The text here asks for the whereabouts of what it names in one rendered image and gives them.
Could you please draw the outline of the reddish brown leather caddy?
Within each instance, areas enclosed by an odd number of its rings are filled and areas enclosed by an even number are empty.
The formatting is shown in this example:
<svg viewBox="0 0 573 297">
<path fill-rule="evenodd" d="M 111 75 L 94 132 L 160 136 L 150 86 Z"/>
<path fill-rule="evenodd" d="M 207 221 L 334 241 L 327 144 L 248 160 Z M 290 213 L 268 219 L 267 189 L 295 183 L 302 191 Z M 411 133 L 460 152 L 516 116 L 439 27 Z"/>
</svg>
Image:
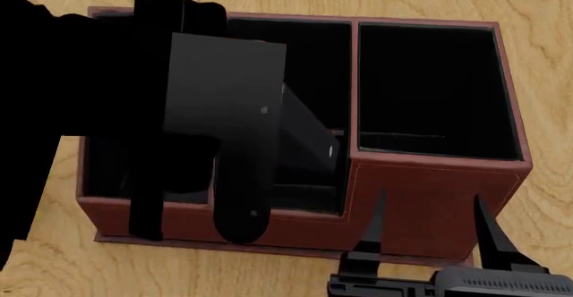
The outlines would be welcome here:
<svg viewBox="0 0 573 297">
<path fill-rule="evenodd" d="M 227 13 L 227 32 L 287 44 L 291 90 L 338 141 L 330 175 L 280 174 L 254 242 L 215 225 L 216 184 L 166 192 L 163 238 L 128 232 L 120 143 L 81 138 L 76 198 L 103 240 L 338 256 L 385 191 L 381 254 L 457 263 L 476 244 L 476 194 L 493 214 L 532 169 L 496 22 Z"/>
</svg>

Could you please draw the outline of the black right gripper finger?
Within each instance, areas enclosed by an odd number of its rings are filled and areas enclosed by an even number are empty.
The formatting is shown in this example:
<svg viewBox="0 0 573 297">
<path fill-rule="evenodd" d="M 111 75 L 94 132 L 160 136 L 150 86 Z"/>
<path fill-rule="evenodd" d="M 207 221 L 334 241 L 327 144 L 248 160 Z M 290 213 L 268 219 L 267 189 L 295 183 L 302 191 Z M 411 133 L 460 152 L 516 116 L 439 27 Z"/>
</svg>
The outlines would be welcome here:
<svg viewBox="0 0 573 297">
<path fill-rule="evenodd" d="M 385 191 L 375 205 L 372 218 L 356 246 L 349 252 L 343 253 L 338 275 L 377 277 L 381 263 L 381 235 L 384 218 Z"/>
<path fill-rule="evenodd" d="M 502 231 L 484 200 L 474 197 L 475 231 L 484 269 L 549 274 L 547 267 L 521 253 Z"/>
</svg>

